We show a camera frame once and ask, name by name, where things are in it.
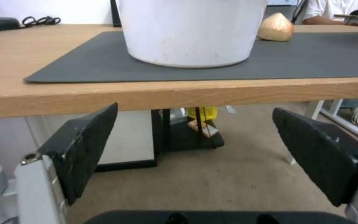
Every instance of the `black cable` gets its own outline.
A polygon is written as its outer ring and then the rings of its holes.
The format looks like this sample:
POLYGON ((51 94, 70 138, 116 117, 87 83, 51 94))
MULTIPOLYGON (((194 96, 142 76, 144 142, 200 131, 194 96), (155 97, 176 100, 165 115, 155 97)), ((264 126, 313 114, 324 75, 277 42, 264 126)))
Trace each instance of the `black cable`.
POLYGON ((208 130, 209 139, 210 139, 210 141, 211 141, 211 146, 212 146, 213 149, 216 149, 215 144, 213 143, 213 139, 212 139, 212 136, 211 136, 211 132, 209 131, 208 123, 206 122, 205 106, 203 106, 203 110, 204 110, 204 117, 205 117, 206 129, 208 130))
POLYGON ((294 24, 297 21, 298 17, 300 16, 300 14, 302 13, 303 9, 307 5, 306 3, 307 3, 307 0, 301 0, 301 3, 299 3, 299 0, 297 0, 297 6, 296 6, 296 9, 294 11, 294 14, 292 15, 291 23, 294 24))
POLYGON ((349 24, 349 22, 352 20, 352 19, 354 19, 354 15, 352 15, 349 19, 348 19, 348 21, 346 22, 346 24, 345 25, 348 25, 349 24))
POLYGON ((28 16, 24 18, 23 21, 21 21, 21 23, 24 25, 23 28, 30 28, 33 26, 41 26, 41 25, 46 25, 46 26, 56 25, 60 22, 61 19, 59 17, 50 17, 50 16, 42 17, 39 20, 36 20, 32 16, 28 16))

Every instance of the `table leg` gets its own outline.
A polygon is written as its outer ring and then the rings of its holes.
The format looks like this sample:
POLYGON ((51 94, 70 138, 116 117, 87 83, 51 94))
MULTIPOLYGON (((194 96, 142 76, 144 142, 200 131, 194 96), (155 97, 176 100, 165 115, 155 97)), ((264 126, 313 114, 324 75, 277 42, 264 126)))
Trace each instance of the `table leg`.
MULTIPOLYGON (((305 116, 308 118, 311 118, 311 119, 317 119, 317 116, 319 115, 320 110, 323 107, 323 104, 324 104, 324 100, 310 101, 309 105, 307 105, 305 116)), ((296 160, 289 152, 288 152, 286 159, 291 165, 296 163, 296 160)))

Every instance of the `white panel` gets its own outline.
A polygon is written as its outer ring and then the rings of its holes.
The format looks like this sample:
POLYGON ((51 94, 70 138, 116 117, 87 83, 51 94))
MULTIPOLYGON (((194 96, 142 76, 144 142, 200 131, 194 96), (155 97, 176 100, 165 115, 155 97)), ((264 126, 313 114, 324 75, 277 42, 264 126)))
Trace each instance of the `white panel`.
POLYGON ((0 17, 57 16, 64 24, 112 24, 110 0, 0 0, 0 17))
POLYGON ((0 119, 0 165, 8 178, 21 156, 36 149, 24 118, 0 119))
POLYGON ((154 159, 149 110, 119 112, 100 164, 154 159))
MULTIPOLYGON (((42 145, 69 119, 85 114, 28 117, 38 145, 42 145)), ((152 123, 149 110, 118 112, 99 164, 154 159, 152 123)))

